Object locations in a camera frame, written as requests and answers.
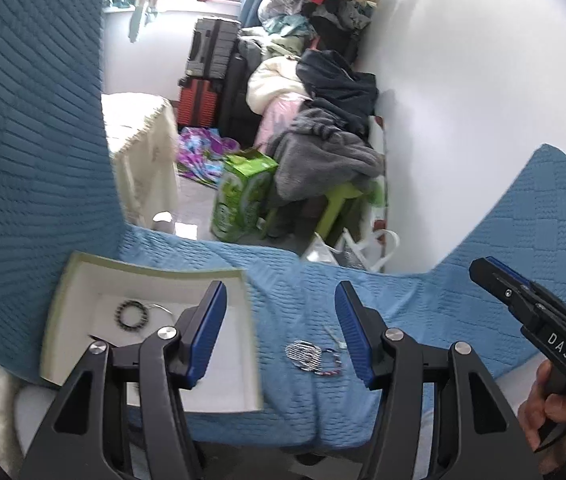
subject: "suitcase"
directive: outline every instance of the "suitcase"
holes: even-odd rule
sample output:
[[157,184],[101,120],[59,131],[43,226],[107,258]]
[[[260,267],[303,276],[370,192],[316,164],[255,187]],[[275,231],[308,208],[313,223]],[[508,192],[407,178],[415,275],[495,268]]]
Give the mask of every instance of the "suitcase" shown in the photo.
[[223,79],[241,23],[223,18],[199,18],[185,73],[190,77]]
[[247,61],[233,54],[220,97],[218,131],[222,137],[237,140],[242,148],[253,145],[261,122],[261,116],[252,112],[245,100],[249,78]]
[[215,123],[217,98],[221,92],[220,82],[185,77],[179,81],[179,86],[179,126],[212,126]]

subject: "metal screw cap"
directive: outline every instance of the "metal screw cap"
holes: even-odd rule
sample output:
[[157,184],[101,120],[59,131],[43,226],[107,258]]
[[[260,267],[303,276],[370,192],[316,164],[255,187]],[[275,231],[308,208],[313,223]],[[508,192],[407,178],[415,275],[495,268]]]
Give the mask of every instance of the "metal screw cap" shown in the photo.
[[106,348],[108,348],[108,344],[105,341],[95,341],[88,347],[90,354],[95,355],[102,354]]
[[176,335],[176,329],[173,326],[164,326],[156,333],[161,339],[172,339]]
[[461,355],[467,355],[472,351],[472,347],[469,346],[465,341],[459,341],[454,345],[454,350],[456,350]]
[[385,331],[385,337],[390,341],[400,341],[403,339],[403,336],[405,336],[405,334],[400,328],[388,328]]

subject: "white duvet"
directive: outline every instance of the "white duvet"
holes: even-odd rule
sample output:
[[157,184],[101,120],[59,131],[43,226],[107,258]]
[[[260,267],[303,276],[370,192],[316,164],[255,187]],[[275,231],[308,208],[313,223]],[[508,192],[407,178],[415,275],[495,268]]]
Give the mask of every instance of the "white duvet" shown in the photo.
[[297,62],[285,56],[263,61],[247,82],[245,100],[255,114],[263,115],[268,104],[281,94],[296,92],[308,97],[297,77]]

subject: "white plastic bag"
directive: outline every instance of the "white plastic bag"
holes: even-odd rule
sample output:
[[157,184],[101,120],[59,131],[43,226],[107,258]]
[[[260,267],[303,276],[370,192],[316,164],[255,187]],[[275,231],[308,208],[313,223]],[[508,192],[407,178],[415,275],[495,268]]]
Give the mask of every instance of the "white plastic bag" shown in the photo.
[[[383,254],[383,245],[379,238],[388,235],[394,239],[394,247],[385,256],[370,261],[371,253]],[[301,256],[302,260],[308,262],[321,262],[330,265],[340,265],[353,269],[364,269],[370,272],[380,272],[389,259],[393,256],[401,243],[399,235],[387,229],[378,229],[371,235],[356,243],[347,229],[343,229],[343,234],[336,241],[336,246],[331,248],[316,233],[307,250]]]

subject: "gray suitcase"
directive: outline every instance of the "gray suitcase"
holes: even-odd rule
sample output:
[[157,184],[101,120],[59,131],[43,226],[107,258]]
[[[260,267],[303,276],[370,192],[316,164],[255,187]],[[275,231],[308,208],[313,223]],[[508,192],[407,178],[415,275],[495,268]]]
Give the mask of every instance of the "gray suitcase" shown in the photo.
[[199,18],[194,28],[186,75],[223,79],[241,24],[223,18]]

